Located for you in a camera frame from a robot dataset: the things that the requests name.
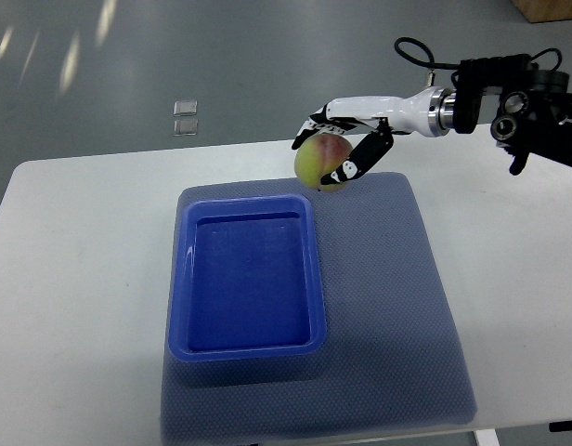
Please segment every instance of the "white robotic hand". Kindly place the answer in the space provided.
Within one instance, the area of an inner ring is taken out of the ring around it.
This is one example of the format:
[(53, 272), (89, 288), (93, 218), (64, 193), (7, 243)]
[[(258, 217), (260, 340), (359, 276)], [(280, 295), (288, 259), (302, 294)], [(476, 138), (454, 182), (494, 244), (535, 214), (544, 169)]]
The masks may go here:
[(334, 99), (310, 115), (292, 145), (298, 149), (316, 133), (342, 135), (358, 126), (370, 130), (350, 156), (321, 184), (336, 184), (362, 177), (393, 146), (393, 135), (418, 132), (425, 137), (441, 137), (452, 127), (452, 90), (431, 86), (411, 98), (367, 96)]

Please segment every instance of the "blue plastic tray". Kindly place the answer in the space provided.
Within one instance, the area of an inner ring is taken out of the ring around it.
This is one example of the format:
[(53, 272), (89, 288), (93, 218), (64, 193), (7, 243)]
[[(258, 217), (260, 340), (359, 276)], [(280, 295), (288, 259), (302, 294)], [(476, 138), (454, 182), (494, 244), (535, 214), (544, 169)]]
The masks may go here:
[(316, 351), (326, 336), (311, 203), (302, 195), (185, 208), (168, 345), (180, 361)]

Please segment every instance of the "blue bin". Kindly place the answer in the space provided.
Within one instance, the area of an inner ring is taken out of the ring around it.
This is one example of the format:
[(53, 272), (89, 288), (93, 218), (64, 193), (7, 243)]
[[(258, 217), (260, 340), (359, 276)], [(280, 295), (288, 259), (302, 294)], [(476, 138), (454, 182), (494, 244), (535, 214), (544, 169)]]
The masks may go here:
[(316, 352), (326, 334), (307, 198), (210, 200), (183, 210), (168, 349), (193, 371), (188, 384), (293, 379), (306, 365), (293, 358)]

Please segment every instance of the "black cable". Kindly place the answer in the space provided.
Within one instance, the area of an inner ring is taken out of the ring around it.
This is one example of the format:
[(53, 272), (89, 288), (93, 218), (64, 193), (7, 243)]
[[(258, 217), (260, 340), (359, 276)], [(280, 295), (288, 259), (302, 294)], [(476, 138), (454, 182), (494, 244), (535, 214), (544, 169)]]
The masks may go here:
[[(420, 48), (424, 53), (426, 53), (426, 57), (428, 61), (416, 59), (406, 51), (399, 47), (399, 44), (412, 44)], [(428, 46), (426, 46), (420, 40), (416, 40), (412, 37), (400, 37), (394, 43), (394, 48), (399, 56), (404, 58), (405, 60), (413, 63), (414, 65), (418, 65), (419, 67), (428, 68), (429, 70), (457, 70), (460, 68), (460, 65), (457, 63), (437, 63), (435, 62), (435, 56), (433, 52), (430, 50)]]
[(534, 61), (537, 58), (539, 58), (539, 57), (541, 57), (547, 53), (554, 53), (556, 55), (556, 65), (554, 65), (554, 67), (551, 68), (551, 72), (555, 72), (556, 70), (558, 70), (558, 67), (561, 66), (561, 63), (563, 63), (563, 53), (561, 53), (560, 49), (558, 49), (558, 48), (546, 48), (545, 50), (540, 51), (536, 56), (531, 58), (531, 60)]

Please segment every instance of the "robotic hand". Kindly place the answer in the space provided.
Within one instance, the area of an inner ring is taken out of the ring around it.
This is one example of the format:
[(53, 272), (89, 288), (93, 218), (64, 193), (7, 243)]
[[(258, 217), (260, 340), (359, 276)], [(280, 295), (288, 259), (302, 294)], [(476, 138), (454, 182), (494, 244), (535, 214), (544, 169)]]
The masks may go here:
[[(420, 47), (428, 61), (413, 58), (402, 43)], [(369, 130), (335, 171), (321, 184), (357, 179), (367, 173), (393, 146), (393, 135), (418, 132), (441, 137), (450, 129), (457, 133), (475, 130), (484, 95), (500, 96), (497, 117), (490, 127), (497, 145), (514, 157), (509, 169), (518, 175), (530, 153), (572, 166), (572, 94), (567, 94), (568, 74), (558, 72), (562, 56), (548, 48), (531, 57), (527, 54), (492, 59), (469, 59), (460, 64), (435, 63), (430, 49), (415, 39), (402, 37), (395, 43), (404, 59), (428, 68), (427, 87), (411, 98), (338, 98), (310, 115), (292, 148), (298, 149), (316, 133), (342, 135), (363, 126)], [(540, 70), (534, 60), (553, 52), (558, 62), (551, 70)], [(433, 86), (434, 69), (454, 70), (454, 89)]]

